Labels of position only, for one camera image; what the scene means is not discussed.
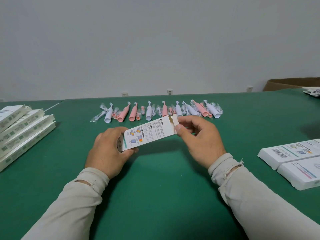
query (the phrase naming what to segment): cardboard box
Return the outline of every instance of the cardboard box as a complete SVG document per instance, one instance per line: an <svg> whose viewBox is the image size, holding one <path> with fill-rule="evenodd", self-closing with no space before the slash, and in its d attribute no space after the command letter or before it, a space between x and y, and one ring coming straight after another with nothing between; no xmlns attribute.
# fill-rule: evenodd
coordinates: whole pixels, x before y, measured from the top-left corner
<svg viewBox="0 0 320 240"><path fill-rule="evenodd" d="M277 172L297 190L320 186L320 157L281 164Z"/></svg>
<svg viewBox="0 0 320 240"><path fill-rule="evenodd" d="M177 134L174 127L178 125L177 115L165 116L143 125L126 130L118 139L120 152Z"/></svg>
<svg viewBox="0 0 320 240"><path fill-rule="evenodd" d="M320 87L320 77L270 79L266 82L263 91L302 87Z"/></svg>
<svg viewBox="0 0 320 240"><path fill-rule="evenodd" d="M54 121L53 114L45 115L42 118L33 122L30 126L28 126L23 131L13 136L10 140L8 140L5 144L1 146L0 157L6 155L11 150L15 149L18 145L26 141L28 138L30 138L35 133L40 131L46 125L50 124L52 121Z"/></svg>
<svg viewBox="0 0 320 240"><path fill-rule="evenodd" d="M0 110L0 133L24 116L25 105L6 106Z"/></svg>
<svg viewBox="0 0 320 240"><path fill-rule="evenodd" d="M14 148L11 152L0 158L0 172L10 165L14 160L24 154L33 145L40 141L43 137L49 134L56 127L55 122L51 122L49 125L42 128L32 137L21 143L18 147Z"/></svg>
<svg viewBox="0 0 320 240"><path fill-rule="evenodd" d="M274 170L283 163L318 156L320 156L320 139L263 148L258 153L258 157Z"/></svg>
<svg viewBox="0 0 320 240"><path fill-rule="evenodd" d="M35 120L45 115L43 109L32 110L30 106L26 107L26 111L27 113L24 116L15 121L2 133L0 133L0 146L5 144L10 138L12 138L17 133L21 132L24 128L29 126Z"/></svg>

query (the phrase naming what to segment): person's left hand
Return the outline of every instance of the person's left hand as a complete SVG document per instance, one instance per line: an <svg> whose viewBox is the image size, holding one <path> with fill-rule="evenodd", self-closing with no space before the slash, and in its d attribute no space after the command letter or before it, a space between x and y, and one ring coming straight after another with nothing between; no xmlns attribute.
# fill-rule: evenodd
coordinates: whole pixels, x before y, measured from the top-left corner
<svg viewBox="0 0 320 240"><path fill-rule="evenodd" d="M96 168L104 172L109 179L117 176L125 162L135 153L138 148L128 149L119 152L117 141L121 133L124 133L126 127L116 127L107 129L98 134L94 141L93 148L90 150L85 168Z"/></svg>

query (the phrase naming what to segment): barcode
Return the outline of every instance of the barcode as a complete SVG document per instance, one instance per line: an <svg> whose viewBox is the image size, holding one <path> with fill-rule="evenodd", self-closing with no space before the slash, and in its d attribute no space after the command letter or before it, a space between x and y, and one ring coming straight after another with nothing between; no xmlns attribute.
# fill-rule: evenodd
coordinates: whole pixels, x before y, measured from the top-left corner
<svg viewBox="0 0 320 240"><path fill-rule="evenodd" d="M286 154L282 153L281 151L279 151L278 149L272 149L275 153L278 154L278 156L285 158L288 157Z"/></svg>

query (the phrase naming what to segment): hand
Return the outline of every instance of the hand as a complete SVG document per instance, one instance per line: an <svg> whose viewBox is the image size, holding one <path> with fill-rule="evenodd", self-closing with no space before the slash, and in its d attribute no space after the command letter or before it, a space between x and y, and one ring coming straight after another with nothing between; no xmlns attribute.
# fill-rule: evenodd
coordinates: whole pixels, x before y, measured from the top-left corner
<svg viewBox="0 0 320 240"><path fill-rule="evenodd" d="M194 115L178 117L178 121L180 124L175 127L178 136L186 143L191 156L200 165L208 169L226 153L214 124Z"/></svg>
<svg viewBox="0 0 320 240"><path fill-rule="evenodd" d="M124 152L118 151L118 138L121 133L127 129L126 127L116 127L98 134L94 141L93 148L88 154L85 168L99 169L104 172L109 179L117 176L125 162L139 150L138 148L132 148Z"/></svg>

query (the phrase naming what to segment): brown cardboard box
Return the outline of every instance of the brown cardboard box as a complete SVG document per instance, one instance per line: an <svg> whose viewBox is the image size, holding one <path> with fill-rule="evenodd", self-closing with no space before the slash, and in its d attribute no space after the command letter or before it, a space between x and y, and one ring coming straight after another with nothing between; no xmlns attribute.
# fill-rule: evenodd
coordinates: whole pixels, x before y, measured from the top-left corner
<svg viewBox="0 0 320 240"><path fill-rule="evenodd" d="M302 87L320 87L320 77L270 79L266 82L263 91Z"/></svg>

